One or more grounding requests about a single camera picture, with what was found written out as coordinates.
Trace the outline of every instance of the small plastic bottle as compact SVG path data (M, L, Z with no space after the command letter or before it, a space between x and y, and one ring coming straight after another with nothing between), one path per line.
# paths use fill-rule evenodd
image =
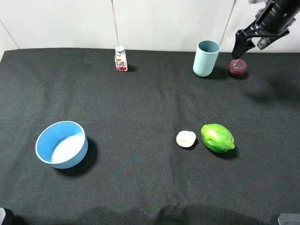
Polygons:
M114 61L116 63L117 70L126 72L128 70L128 66L125 48L123 46L117 46L115 51L116 54L114 56Z

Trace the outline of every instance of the black cloth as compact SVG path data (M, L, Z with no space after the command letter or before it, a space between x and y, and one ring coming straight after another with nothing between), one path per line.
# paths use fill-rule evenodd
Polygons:
M28 49L0 63L0 207L29 225L266 225L300 213L300 54L248 53L231 78L229 53L197 77L195 53ZM89 150L58 170L35 153L49 125L82 125ZM204 124L236 149L213 154ZM179 131L194 131L182 149Z

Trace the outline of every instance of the bottle label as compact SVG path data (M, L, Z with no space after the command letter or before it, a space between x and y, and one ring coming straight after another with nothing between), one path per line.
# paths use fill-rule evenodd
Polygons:
M121 57L116 57L115 63L116 63L117 70L127 71L127 62L126 62L126 60L124 61L124 60L122 60Z

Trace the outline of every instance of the sliced garlic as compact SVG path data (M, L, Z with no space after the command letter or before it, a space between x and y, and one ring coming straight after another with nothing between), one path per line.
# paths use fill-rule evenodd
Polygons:
M196 134L192 131L180 131L176 137L176 142L183 148L191 147L196 140Z

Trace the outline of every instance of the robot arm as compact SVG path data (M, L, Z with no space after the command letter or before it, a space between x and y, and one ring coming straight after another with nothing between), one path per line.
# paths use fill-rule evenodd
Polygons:
M257 43L260 50L265 49L276 40L288 35L289 26L295 22L300 11L300 0L249 0L249 3L266 2L266 7L259 10L255 21L235 35L232 51L234 59L254 48L252 38L261 38Z

